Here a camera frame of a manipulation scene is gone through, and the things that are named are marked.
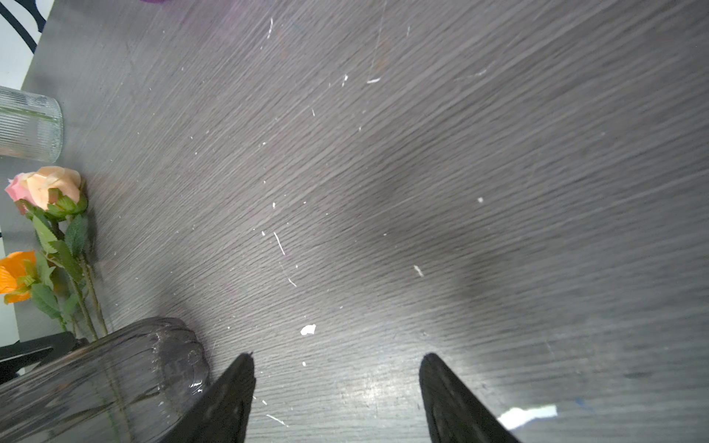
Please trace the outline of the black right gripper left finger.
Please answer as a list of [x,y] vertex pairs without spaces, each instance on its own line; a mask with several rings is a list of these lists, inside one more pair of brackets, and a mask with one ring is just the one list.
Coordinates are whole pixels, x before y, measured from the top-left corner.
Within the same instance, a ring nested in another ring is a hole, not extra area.
[[253,356],[240,354],[161,442],[245,442],[255,388]]

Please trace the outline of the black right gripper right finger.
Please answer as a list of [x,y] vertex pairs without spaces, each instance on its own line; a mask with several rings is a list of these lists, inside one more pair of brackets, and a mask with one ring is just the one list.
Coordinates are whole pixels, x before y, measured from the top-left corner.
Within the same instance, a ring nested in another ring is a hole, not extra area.
[[424,356],[419,384],[433,442],[519,443],[437,354]]

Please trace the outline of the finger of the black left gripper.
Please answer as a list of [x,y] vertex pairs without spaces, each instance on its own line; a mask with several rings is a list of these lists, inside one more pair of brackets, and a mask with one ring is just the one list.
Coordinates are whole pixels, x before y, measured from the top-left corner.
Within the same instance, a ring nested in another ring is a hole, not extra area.
[[61,332],[3,346],[1,348],[1,381],[14,380],[20,374],[20,369],[29,365],[46,365],[88,344],[89,341],[85,338],[79,339],[71,332]]

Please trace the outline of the smoky pink glass vase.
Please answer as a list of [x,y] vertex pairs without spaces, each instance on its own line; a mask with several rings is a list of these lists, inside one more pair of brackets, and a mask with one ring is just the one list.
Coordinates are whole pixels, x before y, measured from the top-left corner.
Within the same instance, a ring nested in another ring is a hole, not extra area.
[[142,319],[1,388],[4,442],[159,442],[210,385],[197,335]]

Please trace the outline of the small pink artificial rose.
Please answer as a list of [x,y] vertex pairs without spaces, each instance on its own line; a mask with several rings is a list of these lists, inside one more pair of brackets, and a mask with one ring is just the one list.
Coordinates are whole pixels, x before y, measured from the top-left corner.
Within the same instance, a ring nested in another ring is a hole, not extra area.
[[[18,206],[18,201],[21,200],[21,199],[28,199],[28,198],[30,197],[30,194],[29,194],[27,188],[25,188],[25,186],[23,186],[22,184],[20,184],[20,181],[21,181],[22,179],[26,178],[28,174],[30,174],[30,173],[23,173],[23,174],[16,175],[14,178],[12,178],[12,179],[9,181],[9,184],[8,184],[8,186],[6,187],[6,193],[7,193],[7,195],[9,195],[9,197],[10,197],[10,198],[12,199],[12,201],[14,202],[14,204],[15,204],[15,206],[17,207],[17,209],[18,209],[18,211],[20,212],[20,214],[21,214],[22,216],[24,216],[24,217],[25,217],[25,210],[24,210],[23,208],[20,208],[20,206]],[[37,255],[39,255],[39,253],[40,253],[40,245],[39,245],[39,249],[38,249],[37,251],[34,251],[34,252],[35,252]],[[80,322],[80,323],[79,323],[79,326],[80,326],[80,328],[79,328],[78,330],[74,330],[74,329],[72,329],[72,327],[68,326],[68,327],[67,327],[67,328],[68,328],[67,332],[72,332],[72,333],[74,333],[74,334],[76,334],[76,333],[78,333],[78,332],[81,332],[82,330],[84,330],[84,331],[86,332],[85,328],[83,328],[83,326],[84,326],[84,323],[83,323],[83,322]]]

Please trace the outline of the peach artificial rose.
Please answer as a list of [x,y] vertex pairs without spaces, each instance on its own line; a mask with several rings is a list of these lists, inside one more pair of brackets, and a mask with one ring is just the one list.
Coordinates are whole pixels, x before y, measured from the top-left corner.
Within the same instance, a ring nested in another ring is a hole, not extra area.
[[20,181],[30,197],[18,201],[40,245],[32,300],[48,317],[74,330],[83,322],[92,341],[108,334],[89,260],[89,203],[85,180],[71,169],[48,166]]

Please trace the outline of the clear ribbed glass vase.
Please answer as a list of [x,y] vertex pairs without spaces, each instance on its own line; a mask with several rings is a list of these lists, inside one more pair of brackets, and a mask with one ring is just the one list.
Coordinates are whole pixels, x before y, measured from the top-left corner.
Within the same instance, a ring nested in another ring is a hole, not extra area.
[[22,90],[1,88],[1,155],[45,164],[59,158],[64,119],[59,102]]

